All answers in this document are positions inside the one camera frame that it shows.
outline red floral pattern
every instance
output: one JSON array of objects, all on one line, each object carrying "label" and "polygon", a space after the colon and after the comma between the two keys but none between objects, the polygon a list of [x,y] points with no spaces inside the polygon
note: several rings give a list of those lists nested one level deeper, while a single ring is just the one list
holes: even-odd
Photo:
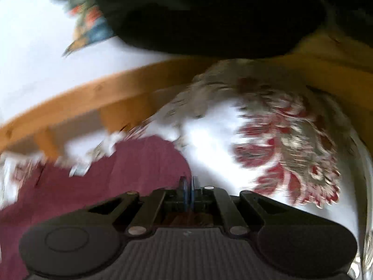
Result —
[{"label": "red floral pattern", "polygon": [[[253,78],[240,79],[238,92],[246,100],[257,100],[263,108],[253,111],[246,104],[240,107],[247,121],[238,134],[246,139],[234,145],[236,161],[254,168],[279,156],[278,164],[256,179],[254,191],[269,196],[286,184],[292,205],[314,202],[322,207],[323,203],[337,202],[340,173],[335,145],[326,133],[323,116],[314,113],[309,100],[260,85]],[[308,123],[312,132],[303,131],[300,123]]]}]

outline round joint cover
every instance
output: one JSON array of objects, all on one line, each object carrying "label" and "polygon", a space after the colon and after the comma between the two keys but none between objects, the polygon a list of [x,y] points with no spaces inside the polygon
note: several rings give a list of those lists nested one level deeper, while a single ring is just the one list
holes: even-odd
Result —
[{"label": "round joint cover", "polygon": [[113,260],[120,246],[119,234],[109,224],[40,224],[24,234],[19,252],[27,268],[36,274],[76,277]]}]

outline wooden headboard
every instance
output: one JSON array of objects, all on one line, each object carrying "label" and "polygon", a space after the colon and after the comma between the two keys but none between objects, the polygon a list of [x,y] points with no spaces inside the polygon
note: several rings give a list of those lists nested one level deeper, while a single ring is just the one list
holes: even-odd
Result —
[{"label": "wooden headboard", "polygon": [[[61,155],[53,126],[98,110],[104,127],[117,131],[136,126],[156,110],[150,94],[158,89],[189,83],[217,59],[173,59],[114,74],[85,84],[38,105],[0,128],[0,152],[33,136],[50,159]],[[299,72],[305,82],[337,97],[344,111],[373,152],[373,73],[334,60],[295,53],[267,59]]]}]

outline ribbed gray surface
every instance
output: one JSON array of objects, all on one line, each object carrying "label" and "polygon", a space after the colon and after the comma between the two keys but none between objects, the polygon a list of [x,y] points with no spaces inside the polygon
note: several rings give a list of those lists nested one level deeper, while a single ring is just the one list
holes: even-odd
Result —
[{"label": "ribbed gray surface", "polygon": [[[300,279],[261,262],[243,240],[218,228],[160,228],[145,240],[131,241],[109,268],[84,280],[286,280]],[[338,275],[329,280],[348,280]],[[44,280],[32,276],[29,280]]]}]

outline maroon fabric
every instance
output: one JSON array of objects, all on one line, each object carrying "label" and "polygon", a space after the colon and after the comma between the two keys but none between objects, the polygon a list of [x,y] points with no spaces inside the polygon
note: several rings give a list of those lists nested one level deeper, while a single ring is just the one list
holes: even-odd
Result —
[{"label": "maroon fabric", "polygon": [[147,195],[157,188],[175,188],[182,175],[191,176],[186,160],[172,143],[154,136],[118,143],[115,154],[93,163],[84,177],[69,178],[69,170],[53,165],[40,167],[20,190],[18,201],[0,211],[0,279],[27,275],[18,242],[30,226],[128,190]]}]

